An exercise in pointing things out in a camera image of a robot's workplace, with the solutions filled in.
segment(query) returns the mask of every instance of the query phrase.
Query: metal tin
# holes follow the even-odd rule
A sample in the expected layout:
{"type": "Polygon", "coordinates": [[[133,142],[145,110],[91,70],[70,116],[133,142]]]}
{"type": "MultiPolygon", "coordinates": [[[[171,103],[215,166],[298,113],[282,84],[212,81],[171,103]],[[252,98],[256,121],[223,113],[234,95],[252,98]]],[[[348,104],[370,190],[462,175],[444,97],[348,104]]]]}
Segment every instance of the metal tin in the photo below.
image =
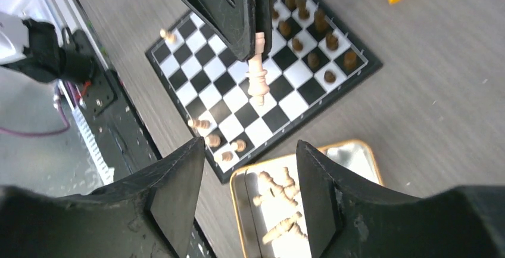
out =
{"type": "MultiPolygon", "coordinates": [[[[344,141],[320,147],[318,150],[335,163],[372,182],[383,185],[372,150],[363,141],[344,141]]],[[[258,174],[267,172],[275,183],[283,185],[285,181],[284,167],[288,168],[290,177],[298,185],[295,154],[245,166],[232,174],[230,190],[245,258],[311,257],[308,240],[292,233],[293,231],[283,234],[270,243],[263,244],[262,242],[262,238],[269,230],[296,212],[302,214],[301,219],[297,220],[297,224],[300,226],[301,232],[307,234],[303,216],[303,202],[299,193],[294,197],[298,203],[297,206],[277,198],[266,200],[260,206],[254,204],[254,197],[267,193],[270,187],[258,177],[258,174]]]]}

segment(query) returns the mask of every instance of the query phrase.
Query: wood grain surface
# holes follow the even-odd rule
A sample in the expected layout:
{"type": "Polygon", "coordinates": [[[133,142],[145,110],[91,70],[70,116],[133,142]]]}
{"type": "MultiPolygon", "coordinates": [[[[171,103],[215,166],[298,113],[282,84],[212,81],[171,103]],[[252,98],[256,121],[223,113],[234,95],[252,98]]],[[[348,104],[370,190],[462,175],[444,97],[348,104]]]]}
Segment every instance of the wood grain surface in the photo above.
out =
{"type": "MultiPolygon", "coordinates": [[[[161,153],[190,137],[144,56],[186,10],[179,0],[80,0],[161,153]]],[[[505,182],[505,2],[326,0],[382,70],[263,159],[362,139],[385,184],[426,197],[505,182]]],[[[241,257],[229,187],[206,164],[196,214],[219,257],[241,257]]]]}

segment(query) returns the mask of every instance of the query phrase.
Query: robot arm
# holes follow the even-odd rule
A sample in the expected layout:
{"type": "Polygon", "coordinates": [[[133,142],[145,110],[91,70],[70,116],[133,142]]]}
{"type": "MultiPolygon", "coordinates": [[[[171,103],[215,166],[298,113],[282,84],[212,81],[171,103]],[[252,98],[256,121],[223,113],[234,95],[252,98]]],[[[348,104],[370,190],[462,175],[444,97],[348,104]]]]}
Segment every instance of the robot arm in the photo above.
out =
{"type": "Polygon", "coordinates": [[[91,79],[97,63],[78,49],[60,47],[52,24],[0,12],[0,65],[48,83],[91,79]]]}

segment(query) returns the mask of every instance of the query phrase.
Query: chessboard border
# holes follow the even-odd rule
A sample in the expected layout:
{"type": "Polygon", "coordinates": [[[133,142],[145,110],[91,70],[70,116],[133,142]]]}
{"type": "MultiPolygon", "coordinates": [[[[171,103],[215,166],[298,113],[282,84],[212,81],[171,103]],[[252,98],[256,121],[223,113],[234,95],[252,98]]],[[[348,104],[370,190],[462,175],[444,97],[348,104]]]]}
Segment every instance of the chessboard border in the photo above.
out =
{"type": "MultiPolygon", "coordinates": [[[[268,151],[270,151],[273,147],[275,147],[277,144],[280,144],[281,138],[287,138],[291,136],[296,130],[299,130],[305,124],[307,124],[309,121],[314,119],[316,116],[321,114],[323,111],[328,109],[330,106],[332,106],[334,103],[336,103],[339,99],[341,99],[344,95],[348,94],[353,88],[364,82],[369,76],[374,74],[374,72],[378,71],[382,67],[382,62],[380,59],[373,53],[370,48],[368,48],[361,39],[359,39],[354,32],[342,21],[340,20],[339,17],[336,16],[336,13],[333,11],[333,9],[329,8],[329,6],[322,0],[312,0],[315,4],[319,5],[326,11],[326,15],[328,18],[331,19],[333,24],[343,33],[347,34],[347,39],[351,42],[351,48],[354,45],[357,50],[363,51],[362,55],[368,60],[368,63],[361,68],[361,72],[358,73],[353,73],[352,75],[347,77],[347,80],[343,82],[338,89],[335,89],[331,91],[330,93],[327,94],[326,97],[324,97],[321,101],[325,101],[324,103],[321,103],[320,107],[312,106],[312,108],[309,108],[305,113],[302,114],[302,116],[297,117],[295,120],[291,121],[290,124],[288,124],[286,127],[284,127],[284,132],[278,132],[274,134],[270,139],[267,140],[267,145],[265,145],[263,148],[256,148],[255,150],[251,151],[248,155],[247,158],[243,158],[239,163],[235,164],[233,167],[231,167],[229,170],[226,172],[223,172],[222,169],[219,167],[219,165],[214,161],[213,155],[209,152],[208,147],[205,148],[205,157],[207,158],[207,161],[209,162],[209,165],[212,167],[214,170],[216,176],[218,177],[219,181],[221,184],[226,184],[229,182],[230,177],[232,176],[232,173],[242,167],[246,166],[248,164],[254,163],[255,160],[260,158],[261,156],[265,155],[268,151]]],[[[181,16],[175,24],[173,24],[168,30],[173,30],[175,29],[178,25],[182,23],[190,14],[192,13],[191,10],[187,10],[183,16],[181,16]]],[[[152,50],[154,48],[158,48],[162,43],[164,43],[164,39],[158,38],[146,51],[145,55],[149,62],[152,65],[152,68],[155,70],[158,78],[160,79],[161,83],[163,84],[163,87],[165,88],[166,92],[169,94],[170,99],[172,100],[173,104],[177,108],[177,111],[179,112],[179,115],[182,117],[182,119],[185,121],[187,119],[187,112],[184,108],[184,106],[179,103],[179,99],[176,95],[176,91],[173,90],[170,87],[168,79],[165,77],[163,74],[160,64],[158,63],[157,60],[154,58],[152,54],[152,50]]],[[[185,122],[184,124],[190,131],[190,133],[195,136],[199,136],[192,128],[190,128],[185,122]]]]}

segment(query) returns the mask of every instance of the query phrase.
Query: wooden chess piece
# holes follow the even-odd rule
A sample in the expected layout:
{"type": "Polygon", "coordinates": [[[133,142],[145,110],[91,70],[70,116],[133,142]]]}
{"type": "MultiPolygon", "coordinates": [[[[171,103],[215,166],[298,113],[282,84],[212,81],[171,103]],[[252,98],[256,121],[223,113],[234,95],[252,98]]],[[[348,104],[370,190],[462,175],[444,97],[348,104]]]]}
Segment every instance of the wooden chess piece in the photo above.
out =
{"type": "Polygon", "coordinates": [[[303,50],[303,44],[300,42],[298,38],[293,38],[293,49],[295,51],[302,51],[303,50]]]}
{"type": "Polygon", "coordinates": [[[283,36],[289,36],[291,34],[291,27],[286,21],[279,22],[279,31],[283,36]]]}
{"type": "Polygon", "coordinates": [[[263,106],[264,96],[270,92],[270,88],[266,83],[265,75],[268,73],[263,69],[262,53],[265,47],[265,34],[263,32],[256,33],[256,54],[248,61],[249,72],[246,74],[249,77],[249,93],[251,102],[256,106],[263,106]]]}
{"type": "Polygon", "coordinates": [[[209,134],[209,136],[205,137],[205,144],[207,144],[211,148],[219,147],[221,144],[221,138],[215,134],[209,134]]]}
{"type": "Polygon", "coordinates": [[[177,37],[166,29],[160,30],[160,36],[168,43],[175,43],[177,41],[177,37]]]}
{"type": "Polygon", "coordinates": [[[221,154],[214,155],[214,161],[222,163],[224,161],[231,161],[233,154],[230,151],[222,152],[221,154]]]}
{"type": "Polygon", "coordinates": [[[348,51],[344,55],[344,67],[347,70],[353,70],[356,68],[357,55],[354,51],[348,51]]]}
{"type": "Polygon", "coordinates": [[[243,152],[245,150],[245,141],[237,140],[231,143],[232,149],[236,152],[243,152]]]}
{"type": "Polygon", "coordinates": [[[327,83],[334,83],[336,81],[336,75],[331,71],[325,71],[324,79],[327,83]]]}
{"type": "Polygon", "coordinates": [[[188,126],[190,128],[208,129],[210,127],[210,122],[209,120],[190,119],[188,120],[188,126]]]}
{"type": "Polygon", "coordinates": [[[338,49],[338,38],[332,32],[326,34],[325,41],[329,50],[336,51],[338,49]]]}
{"type": "Polygon", "coordinates": [[[318,68],[318,66],[319,66],[319,57],[317,57],[317,54],[315,54],[313,52],[309,53],[308,56],[307,56],[307,63],[308,63],[308,66],[311,69],[318,68]]]}
{"type": "Polygon", "coordinates": [[[293,216],[280,221],[276,226],[274,226],[267,234],[261,239],[263,244],[266,245],[269,242],[281,237],[284,233],[287,233],[295,225],[298,219],[301,218],[301,213],[296,212],[293,216]]]}

